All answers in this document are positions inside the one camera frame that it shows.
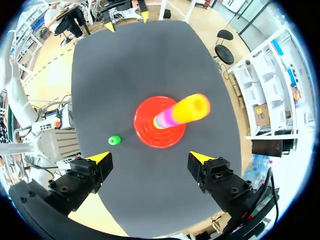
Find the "gray table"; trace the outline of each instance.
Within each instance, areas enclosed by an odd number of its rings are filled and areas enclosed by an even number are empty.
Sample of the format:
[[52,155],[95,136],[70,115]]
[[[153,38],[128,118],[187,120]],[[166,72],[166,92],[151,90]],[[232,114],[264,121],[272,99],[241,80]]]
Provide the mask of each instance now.
[[[179,101],[195,93],[208,97],[211,113],[188,124],[178,144],[156,149],[138,139],[133,120],[143,100],[163,95]],[[82,155],[112,152],[114,169],[98,194],[129,236],[166,235],[220,210],[189,173],[188,153],[223,156],[239,175],[239,131],[219,71],[187,23],[121,25],[116,33],[103,30],[79,41],[71,94]],[[112,135],[122,143],[109,145]]]

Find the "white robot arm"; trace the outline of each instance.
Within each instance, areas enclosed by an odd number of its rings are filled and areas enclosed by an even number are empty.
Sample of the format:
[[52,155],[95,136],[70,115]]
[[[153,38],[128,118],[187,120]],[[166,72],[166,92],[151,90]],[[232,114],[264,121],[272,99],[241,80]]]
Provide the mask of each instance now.
[[[25,3],[24,9],[27,10],[35,5],[43,5],[54,2],[57,1],[32,0]],[[81,3],[84,1],[68,0],[68,2]],[[12,49],[18,20],[18,18],[13,19],[8,25],[9,28],[7,29],[7,34],[5,35],[0,48],[0,91],[6,90],[10,108],[21,128],[32,129],[32,126],[36,122],[43,121],[43,119],[39,117],[38,113],[33,109],[28,100],[20,80],[18,64],[16,62],[10,62],[10,52]],[[0,155],[20,153],[31,154],[38,159],[36,164],[41,167],[55,166],[56,162],[61,160],[53,131],[41,131],[37,134],[28,134],[27,141],[25,143],[5,143],[0,145]],[[49,172],[37,168],[31,169],[30,176],[45,188],[48,185],[48,180],[52,178],[52,175]]]

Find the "red emergency stop button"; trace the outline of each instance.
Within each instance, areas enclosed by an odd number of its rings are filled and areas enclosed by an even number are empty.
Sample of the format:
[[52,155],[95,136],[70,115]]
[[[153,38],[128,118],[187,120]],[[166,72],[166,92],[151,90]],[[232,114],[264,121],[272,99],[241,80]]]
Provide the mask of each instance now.
[[55,121],[55,122],[54,122],[54,127],[55,127],[55,128],[58,129],[58,128],[60,128],[60,126],[61,126],[61,122],[60,122],[60,121]]

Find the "control panel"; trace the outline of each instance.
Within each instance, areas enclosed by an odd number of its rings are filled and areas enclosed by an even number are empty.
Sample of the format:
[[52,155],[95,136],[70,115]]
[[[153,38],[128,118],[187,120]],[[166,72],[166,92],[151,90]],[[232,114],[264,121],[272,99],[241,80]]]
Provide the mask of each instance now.
[[68,158],[68,159],[64,159],[64,160],[60,160],[56,162],[56,165],[58,167],[58,169],[60,170],[67,170],[70,169],[70,162],[73,161],[73,158]]
[[60,119],[57,117],[50,117],[43,121],[37,121],[32,124],[32,132],[38,133],[46,130],[59,129],[61,126]]

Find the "cardboard box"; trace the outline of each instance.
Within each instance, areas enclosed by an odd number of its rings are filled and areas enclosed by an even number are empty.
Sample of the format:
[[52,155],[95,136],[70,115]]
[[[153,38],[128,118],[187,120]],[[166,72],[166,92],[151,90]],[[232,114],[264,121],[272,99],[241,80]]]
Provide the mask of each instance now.
[[235,76],[233,74],[229,74],[229,79],[230,79],[230,83],[232,84],[232,86],[237,85],[237,80],[235,78]]
[[253,107],[255,124],[257,126],[269,126],[270,117],[267,104],[262,104]]
[[240,96],[241,96],[241,90],[240,90],[240,88],[239,88],[239,85],[236,84],[236,85],[233,86],[233,88],[234,88],[235,94],[236,94],[238,97],[240,97]]
[[243,97],[239,97],[239,103],[240,103],[240,108],[242,109],[246,108],[245,100]]
[[290,119],[291,118],[291,112],[290,111],[285,111],[285,118]]

